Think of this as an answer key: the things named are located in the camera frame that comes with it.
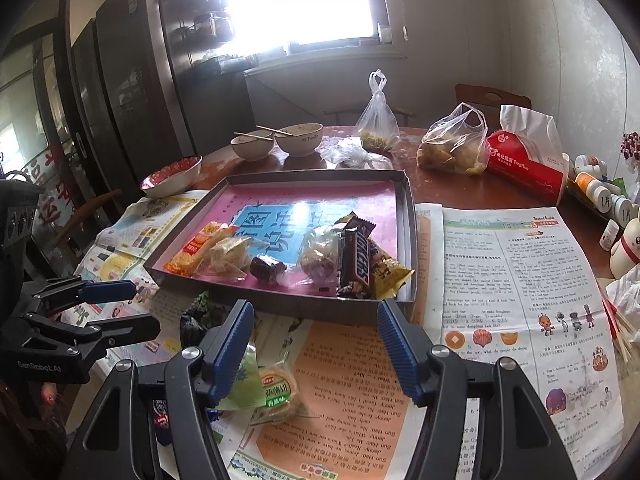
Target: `red patterned bowl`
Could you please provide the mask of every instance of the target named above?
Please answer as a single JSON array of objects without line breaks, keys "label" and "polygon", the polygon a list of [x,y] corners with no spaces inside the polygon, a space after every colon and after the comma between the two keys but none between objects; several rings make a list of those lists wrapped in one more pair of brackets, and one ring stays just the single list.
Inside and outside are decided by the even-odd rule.
[{"label": "red patterned bowl", "polygon": [[180,194],[189,189],[200,174],[202,157],[200,155],[186,156],[176,160],[150,174],[140,184],[140,189],[149,198],[164,198]]}]

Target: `red tissue package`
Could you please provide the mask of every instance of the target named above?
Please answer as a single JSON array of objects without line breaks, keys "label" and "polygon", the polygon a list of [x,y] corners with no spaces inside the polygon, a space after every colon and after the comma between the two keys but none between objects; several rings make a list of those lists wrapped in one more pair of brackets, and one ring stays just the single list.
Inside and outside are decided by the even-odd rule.
[{"label": "red tissue package", "polygon": [[551,205],[558,205],[566,187],[569,163],[554,118],[512,105],[500,107],[502,129],[486,140],[487,169],[528,190]]}]

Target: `screw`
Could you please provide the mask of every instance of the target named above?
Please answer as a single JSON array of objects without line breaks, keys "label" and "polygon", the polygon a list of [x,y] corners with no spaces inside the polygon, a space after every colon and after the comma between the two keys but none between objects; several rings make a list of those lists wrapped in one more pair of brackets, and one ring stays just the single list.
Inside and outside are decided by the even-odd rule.
[{"label": "screw", "polygon": [[116,363],[116,370],[119,372],[126,372],[131,368],[133,361],[131,359],[123,359],[122,361],[118,361]]},{"label": "screw", "polygon": [[512,371],[516,369],[516,361],[510,357],[503,357],[500,359],[500,366],[505,370]]},{"label": "screw", "polygon": [[197,346],[187,346],[182,351],[182,357],[185,359],[195,359],[200,355],[200,349]]},{"label": "screw", "polygon": [[450,354],[449,349],[444,345],[436,345],[431,349],[431,353],[436,357],[448,357]]}]

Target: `white figurine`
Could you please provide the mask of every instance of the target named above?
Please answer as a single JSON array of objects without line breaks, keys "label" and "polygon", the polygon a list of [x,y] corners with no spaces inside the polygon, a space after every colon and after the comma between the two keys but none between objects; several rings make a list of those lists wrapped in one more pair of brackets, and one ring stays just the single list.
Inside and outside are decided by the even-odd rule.
[{"label": "white figurine", "polygon": [[609,267],[613,276],[619,280],[640,264],[640,221],[632,218],[626,225],[622,238],[611,248]]}]

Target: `red ribbon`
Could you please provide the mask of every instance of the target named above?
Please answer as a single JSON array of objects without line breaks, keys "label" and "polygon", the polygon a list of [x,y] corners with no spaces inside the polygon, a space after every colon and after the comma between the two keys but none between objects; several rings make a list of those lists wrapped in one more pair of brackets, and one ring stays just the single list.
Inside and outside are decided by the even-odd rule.
[{"label": "red ribbon", "polygon": [[640,264],[640,258],[638,258],[634,252],[631,250],[631,247],[629,247],[629,245],[626,243],[625,237],[623,236],[622,238],[620,238],[620,243],[622,244],[622,246],[625,249],[625,253],[627,254],[627,256],[629,257],[629,259],[637,264]]}]

